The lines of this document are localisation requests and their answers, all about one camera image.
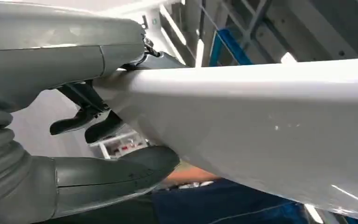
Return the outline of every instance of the gray plastic housing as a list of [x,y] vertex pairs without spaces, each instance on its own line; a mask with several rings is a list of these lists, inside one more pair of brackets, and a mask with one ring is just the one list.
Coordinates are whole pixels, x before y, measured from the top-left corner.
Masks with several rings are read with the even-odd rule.
[[0,99],[27,107],[45,89],[110,74],[143,56],[134,21],[29,3],[0,2]]
[[110,74],[142,58],[144,34],[131,20],[0,2],[0,224],[117,203],[151,190],[174,170],[179,158],[166,147],[117,161],[31,156],[5,128],[9,112],[27,107],[42,90]]

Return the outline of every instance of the person's arm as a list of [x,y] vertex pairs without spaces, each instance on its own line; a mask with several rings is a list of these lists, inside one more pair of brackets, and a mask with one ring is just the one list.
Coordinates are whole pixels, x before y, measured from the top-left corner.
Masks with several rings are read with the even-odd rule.
[[195,166],[187,166],[183,169],[177,169],[172,172],[166,179],[165,183],[181,185],[192,182],[205,182],[219,179],[220,177],[211,174],[205,170],[197,168]]

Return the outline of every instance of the fluorescent light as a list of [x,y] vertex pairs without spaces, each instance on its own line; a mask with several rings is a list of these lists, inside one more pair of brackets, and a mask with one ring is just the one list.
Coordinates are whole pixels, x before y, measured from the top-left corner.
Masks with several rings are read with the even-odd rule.
[[289,52],[286,52],[286,54],[281,58],[282,64],[296,63],[296,62],[297,61],[293,58],[293,56]]
[[186,64],[185,61],[183,61],[182,56],[179,54],[178,49],[176,49],[175,45],[173,45],[171,39],[168,37],[168,34],[164,30],[164,28],[161,28],[161,32],[163,33],[165,40],[168,42],[169,46],[172,48],[172,51],[175,54],[176,58],[179,60],[179,62],[182,64]]
[[204,42],[201,39],[198,39],[197,44],[197,56],[195,58],[195,67],[202,67],[202,58],[204,57]]
[[169,25],[171,25],[173,31],[175,31],[176,35],[179,37],[180,42],[182,42],[183,45],[186,45],[187,42],[185,36],[183,36],[182,32],[163,5],[160,5],[160,13],[168,20]]
[[315,207],[310,204],[305,204],[305,208],[308,210],[308,212],[311,214],[311,217],[315,220],[315,222],[323,224],[323,220],[316,211]]
[[334,187],[335,189],[341,191],[342,193],[344,193],[344,194],[346,194],[346,195],[349,195],[349,196],[353,197],[354,199],[358,200],[358,197],[356,197],[356,196],[354,196],[353,194],[351,194],[351,193],[349,193],[349,192],[347,192],[347,191],[345,191],[345,190],[343,190],[343,189],[337,187],[336,185],[332,185],[332,187]]

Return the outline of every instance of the blue fabric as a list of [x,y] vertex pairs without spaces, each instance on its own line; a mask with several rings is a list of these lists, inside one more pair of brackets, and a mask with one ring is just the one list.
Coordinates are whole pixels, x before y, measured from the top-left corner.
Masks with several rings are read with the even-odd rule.
[[152,195],[160,224],[306,224],[303,206],[228,181]]

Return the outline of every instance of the white curved surface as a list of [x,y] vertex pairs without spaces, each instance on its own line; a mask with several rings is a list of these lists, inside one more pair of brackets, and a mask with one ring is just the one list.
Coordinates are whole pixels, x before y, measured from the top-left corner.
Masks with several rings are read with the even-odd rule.
[[94,85],[189,163],[358,218],[358,59],[123,71]]

